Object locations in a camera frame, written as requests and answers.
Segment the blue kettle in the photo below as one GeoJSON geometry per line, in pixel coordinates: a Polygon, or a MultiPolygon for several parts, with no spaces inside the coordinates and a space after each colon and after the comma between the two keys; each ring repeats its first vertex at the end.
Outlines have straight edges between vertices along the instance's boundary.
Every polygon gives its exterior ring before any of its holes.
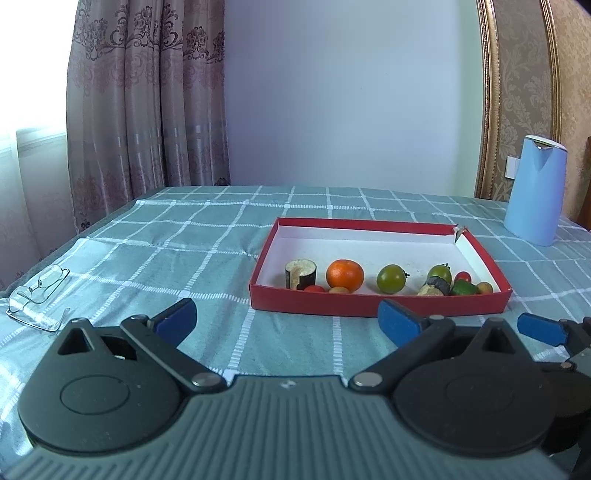
{"type": "Polygon", "coordinates": [[[505,228],[532,244],[554,242],[566,181],[567,150],[559,143],[527,135],[505,215],[505,228]]]}

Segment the wall switch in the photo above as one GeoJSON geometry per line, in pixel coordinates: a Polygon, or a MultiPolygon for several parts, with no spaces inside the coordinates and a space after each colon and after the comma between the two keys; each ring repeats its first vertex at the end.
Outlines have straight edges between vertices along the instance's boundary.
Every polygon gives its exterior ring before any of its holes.
{"type": "Polygon", "coordinates": [[[519,158],[507,157],[507,164],[505,167],[505,178],[515,180],[517,174],[517,167],[519,166],[519,158]]]}

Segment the plaid tablecloth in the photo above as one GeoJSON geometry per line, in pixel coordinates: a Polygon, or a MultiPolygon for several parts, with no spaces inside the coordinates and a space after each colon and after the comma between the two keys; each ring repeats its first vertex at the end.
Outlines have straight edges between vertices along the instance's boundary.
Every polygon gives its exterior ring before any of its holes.
{"type": "MultiPolygon", "coordinates": [[[[191,297],[199,322],[180,349],[225,377],[349,378],[395,348],[376,319],[256,312],[249,306],[248,279],[269,227],[278,216],[296,216],[466,225],[515,290],[503,314],[512,325],[522,312],[578,321],[591,313],[591,234],[563,219],[553,246],[534,247],[505,230],[504,214],[502,203],[387,190],[164,189],[137,200],[62,255],[58,263],[72,273],[38,312],[58,318],[68,307],[70,318],[110,326],[191,297]]],[[[0,470],[30,449],[15,405],[55,338],[11,320],[2,313],[6,306],[0,299],[0,470]]],[[[561,348],[523,340],[535,359],[565,356],[561,348]]]]}

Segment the pink patterned curtain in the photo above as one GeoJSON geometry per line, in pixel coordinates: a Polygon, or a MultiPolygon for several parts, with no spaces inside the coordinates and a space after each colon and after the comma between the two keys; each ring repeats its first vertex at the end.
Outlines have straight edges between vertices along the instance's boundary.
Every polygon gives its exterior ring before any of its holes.
{"type": "Polygon", "coordinates": [[[76,223],[163,186],[230,182],[224,0],[80,0],[67,76],[76,223]]]}

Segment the patterned wallpaper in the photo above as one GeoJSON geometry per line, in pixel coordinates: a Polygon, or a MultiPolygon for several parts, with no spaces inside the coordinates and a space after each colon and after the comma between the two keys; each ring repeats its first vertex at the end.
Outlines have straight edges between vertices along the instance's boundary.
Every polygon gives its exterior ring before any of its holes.
{"type": "Polygon", "coordinates": [[[493,0],[501,67],[501,128],[492,199],[508,201],[508,155],[519,157],[526,135],[551,137],[550,59],[540,0],[493,0]]]}
{"type": "Polygon", "coordinates": [[[576,0],[551,0],[562,95],[560,141],[568,149],[563,213],[576,219],[589,186],[591,137],[591,16],[576,0]]]}

